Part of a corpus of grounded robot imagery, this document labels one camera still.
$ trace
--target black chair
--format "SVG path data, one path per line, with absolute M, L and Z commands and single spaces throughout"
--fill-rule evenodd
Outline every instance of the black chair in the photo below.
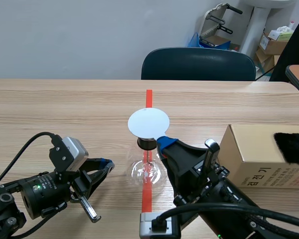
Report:
M 210 48 L 163 48 L 144 60 L 142 80 L 254 81 L 253 60 L 245 54 Z

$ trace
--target cardboard boxes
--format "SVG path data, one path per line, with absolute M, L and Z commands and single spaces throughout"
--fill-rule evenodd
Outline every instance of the cardboard boxes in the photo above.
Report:
M 262 68 L 262 71 L 265 73 L 271 68 L 276 66 L 280 56 L 278 55 L 266 55 L 261 49 L 256 51 L 257 61 L 256 64 L 259 68 Z
M 259 48 L 266 55 L 281 55 L 288 41 L 275 41 L 270 39 L 266 34 L 262 34 Z
M 237 187 L 299 188 L 299 165 L 285 162 L 274 139 L 276 132 L 299 133 L 299 126 L 227 127 L 218 160 L 230 171 L 228 178 Z
M 289 41 L 292 35 L 293 35 L 293 31 L 280 32 L 280 31 L 272 30 L 268 34 L 268 37 L 275 41 Z
M 201 39 L 200 44 L 205 48 L 228 50 L 230 47 L 230 40 L 214 35 L 206 39 Z

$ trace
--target red stripe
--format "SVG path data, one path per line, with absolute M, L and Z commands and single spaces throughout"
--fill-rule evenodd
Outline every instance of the red stripe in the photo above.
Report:
M 146 108 L 153 106 L 153 90 L 146 90 Z M 152 162 L 152 151 L 149 151 L 149 162 Z M 151 181 L 150 165 L 147 164 L 147 151 L 144 151 L 143 163 L 145 164 L 145 175 L 142 190 L 142 213 L 151 213 Z
M 153 90 L 146 90 L 146 108 L 153 107 Z

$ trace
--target glass bulb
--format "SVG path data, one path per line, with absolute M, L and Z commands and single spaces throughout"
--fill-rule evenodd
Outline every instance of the glass bulb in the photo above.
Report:
M 166 169 L 156 148 L 143 150 L 137 143 L 133 143 L 127 152 L 126 159 L 126 174 L 132 184 L 142 187 L 144 183 L 151 183 L 152 188 L 157 188 L 166 181 Z

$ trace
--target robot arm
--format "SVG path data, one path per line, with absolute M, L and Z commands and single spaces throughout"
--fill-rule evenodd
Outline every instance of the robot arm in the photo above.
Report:
M 212 139 L 205 145 L 207 149 L 166 136 L 157 139 L 159 156 L 174 189 L 176 208 L 161 215 L 141 214 L 141 238 L 179 239 L 181 230 L 198 216 L 222 239 L 299 238 L 298 233 L 271 225 L 260 216 L 264 213 L 278 220 L 280 216 L 288 217 L 260 209 L 226 178 L 229 171 L 217 164 L 219 145 Z
M 89 159 L 88 152 L 77 139 L 71 137 L 62 139 L 51 133 L 37 134 L 22 148 L 0 176 L 0 180 L 38 135 L 49 135 L 52 138 L 54 147 L 50 149 L 49 157 L 55 170 L 0 185 L 0 239 L 21 239 L 32 234 L 50 218 L 64 210 L 69 201 L 80 203 L 93 223 L 101 219 L 88 199 L 112 171 L 114 163 L 103 158 Z M 26 222 L 24 213 L 19 211 L 12 195 L 17 192 L 21 193 L 29 216 L 32 219 L 42 217 L 43 220 L 28 232 L 12 236 Z

